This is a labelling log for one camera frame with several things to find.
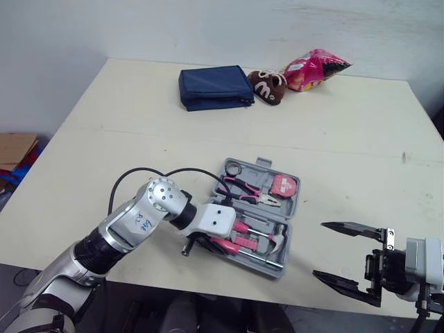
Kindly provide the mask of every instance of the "chip bag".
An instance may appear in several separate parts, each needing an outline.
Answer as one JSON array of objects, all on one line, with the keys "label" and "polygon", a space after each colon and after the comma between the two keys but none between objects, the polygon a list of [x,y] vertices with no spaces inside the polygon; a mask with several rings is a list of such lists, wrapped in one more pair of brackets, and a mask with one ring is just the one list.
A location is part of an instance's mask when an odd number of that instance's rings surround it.
[{"label": "chip bag", "polygon": [[281,72],[290,89],[306,92],[350,66],[326,50],[314,49],[290,62]]}]

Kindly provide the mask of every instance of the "cable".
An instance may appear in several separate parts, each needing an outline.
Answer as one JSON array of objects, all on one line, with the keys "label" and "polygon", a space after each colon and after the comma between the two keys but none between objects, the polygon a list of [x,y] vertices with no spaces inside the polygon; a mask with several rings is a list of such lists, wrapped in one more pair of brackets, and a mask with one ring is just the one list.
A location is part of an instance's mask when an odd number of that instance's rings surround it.
[{"label": "cable", "polygon": [[39,273],[40,273],[36,269],[22,268],[21,270],[19,270],[18,272],[15,273],[14,278],[12,279],[12,282],[14,282],[14,284],[17,287],[27,287],[32,282],[32,280],[30,282],[25,282],[25,283],[19,283],[17,281],[17,278],[20,276],[20,274],[22,274],[22,273],[24,273],[26,271],[34,271],[35,272],[35,276],[39,275]]},{"label": "cable", "polygon": [[226,201],[228,203],[231,202],[231,199],[232,199],[231,191],[230,191],[230,188],[228,187],[228,185],[222,179],[220,179],[218,176],[214,175],[213,173],[211,173],[209,171],[206,171],[206,170],[203,170],[203,169],[198,169],[198,168],[181,168],[181,169],[176,169],[176,170],[173,170],[173,171],[170,171],[170,172],[166,173],[165,177],[169,177],[169,176],[171,176],[171,175],[173,175],[175,173],[179,173],[179,172],[183,172],[183,171],[201,172],[201,173],[204,173],[207,176],[213,177],[215,180],[220,182],[223,185],[223,187],[225,187],[225,190],[227,191],[227,194],[225,195],[225,199],[226,199]]},{"label": "cable", "polygon": [[144,167],[140,167],[140,168],[134,168],[134,169],[130,169],[127,172],[125,172],[122,176],[119,177],[119,179],[117,179],[117,181],[114,183],[114,186],[112,187],[111,190],[111,194],[110,194],[110,202],[108,203],[108,215],[112,213],[112,205],[114,203],[114,195],[116,194],[116,190],[117,187],[119,186],[120,182],[130,173],[136,172],[136,171],[151,171],[153,173],[158,174],[159,176],[164,176],[164,174],[156,169],[152,169],[152,168],[144,168]]},{"label": "cable", "polygon": [[103,315],[99,328],[99,333],[105,332],[106,318],[108,317],[108,285],[106,279],[103,279]]}]

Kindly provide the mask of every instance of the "navy blue pouch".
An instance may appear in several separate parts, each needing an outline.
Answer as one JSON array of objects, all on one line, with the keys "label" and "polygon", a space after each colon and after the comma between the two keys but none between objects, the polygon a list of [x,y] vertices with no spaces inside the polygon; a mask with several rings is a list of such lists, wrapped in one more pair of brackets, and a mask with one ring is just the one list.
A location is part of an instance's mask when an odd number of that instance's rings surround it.
[{"label": "navy blue pouch", "polygon": [[179,90],[188,111],[239,108],[255,102],[253,87],[239,66],[180,71]]}]

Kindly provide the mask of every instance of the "tool case latch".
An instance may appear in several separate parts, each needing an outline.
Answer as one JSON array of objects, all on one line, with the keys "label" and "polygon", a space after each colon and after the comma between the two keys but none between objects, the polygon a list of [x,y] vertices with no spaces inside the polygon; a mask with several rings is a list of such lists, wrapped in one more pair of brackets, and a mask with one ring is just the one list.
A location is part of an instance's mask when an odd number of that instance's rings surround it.
[{"label": "tool case latch", "polygon": [[270,168],[272,163],[273,163],[272,160],[268,160],[263,157],[258,157],[256,159],[256,165],[260,165],[261,167],[264,167],[264,168]]}]

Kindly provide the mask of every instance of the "gray tool case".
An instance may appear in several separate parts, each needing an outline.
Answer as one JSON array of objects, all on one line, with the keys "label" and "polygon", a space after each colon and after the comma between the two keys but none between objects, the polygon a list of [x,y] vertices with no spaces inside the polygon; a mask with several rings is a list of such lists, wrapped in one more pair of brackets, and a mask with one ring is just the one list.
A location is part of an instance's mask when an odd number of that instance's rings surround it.
[{"label": "gray tool case", "polygon": [[[265,205],[263,203],[252,204],[244,200],[232,200],[233,208],[236,210],[236,221],[241,221],[242,223],[249,225],[251,229],[262,232],[264,234],[275,234],[278,228],[283,225],[284,243],[282,244],[282,247],[279,251],[273,254],[269,254],[274,246],[273,243],[264,236],[259,236],[252,233],[239,233],[233,230],[228,240],[234,242],[236,237],[243,237],[249,240],[256,241],[256,251],[245,248],[243,246],[241,246],[240,249],[244,252],[251,253],[272,262],[277,262],[283,265],[284,268],[276,268],[274,266],[271,266],[270,264],[267,264],[266,262],[259,261],[258,259],[253,259],[243,254],[226,255],[224,257],[231,262],[235,262],[238,265],[248,267],[255,272],[263,273],[272,278],[280,278],[285,273],[285,268],[288,261],[291,235],[293,230],[291,224],[289,223],[289,219],[294,215],[296,211],[296,204],[298,202],[298,194],[300,191],[300,180],[293,175],[270,169],[271,161],[261,157],[257,158],[256,164],[242,162],[234,158],[226,159],[222,167],[222,171],[219,173],[219,176],[221,178],[227,176],[227,174],[225,173],[225,165],[230,162],[237,162],[241,165],[241,173],[235,176],[236,178],[241,179],[250,185],[259,187],[260,189],[262,189],[262,193],[264,194],[269,193],[273,184],[273,179],[276,175],[285,175],[293,178],[296,181],[296,193],[293,196],[289,198],[279,198],[275,196],[275,198],[277,198],[281,202],[281,207],[274,207],[270,205]],[[228,183],[227,185],[229,186],[230,191],[233,194],[245,194],[242,189],[236,187],[235,185],[230,183]],[[220,203],[225,198],[223,194],[219,194],[216,192],[216,189],[218,187],[221,187],[219,183],[216,184],[216,188],[213,191],[214,196],[210,200],[211,203]]]}]

